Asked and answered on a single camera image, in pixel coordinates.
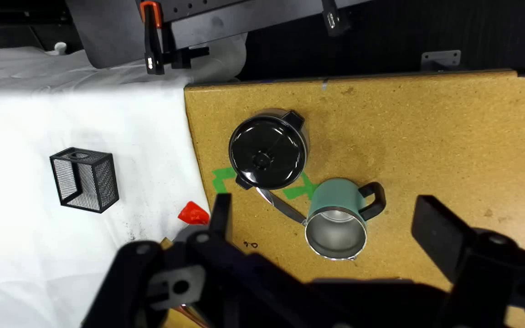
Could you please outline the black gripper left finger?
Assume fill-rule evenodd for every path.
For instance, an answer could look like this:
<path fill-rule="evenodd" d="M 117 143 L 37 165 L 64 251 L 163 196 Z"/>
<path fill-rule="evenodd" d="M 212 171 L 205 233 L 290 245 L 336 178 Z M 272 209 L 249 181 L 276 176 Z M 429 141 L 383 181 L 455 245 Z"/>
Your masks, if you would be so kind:
<path fill-rule="evenodd" d="M 212 211 L 210 231 L 219 236 L 227 236 L 230 231 L 230 220 L 232 220 L 232 194 L 219 192 L 216 196 Z"/>

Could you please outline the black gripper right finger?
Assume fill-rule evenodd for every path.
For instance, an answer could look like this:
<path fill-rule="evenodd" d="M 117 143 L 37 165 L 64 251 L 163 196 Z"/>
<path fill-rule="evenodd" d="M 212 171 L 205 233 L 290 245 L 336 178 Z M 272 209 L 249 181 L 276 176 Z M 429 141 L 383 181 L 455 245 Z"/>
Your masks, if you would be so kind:
<path fill-rule="evenodd" d="M 420 194 L 413 236 L 442 273 L 455 282 L 465 247 L 473 243 L 476 231 L 434 194 Z"/>

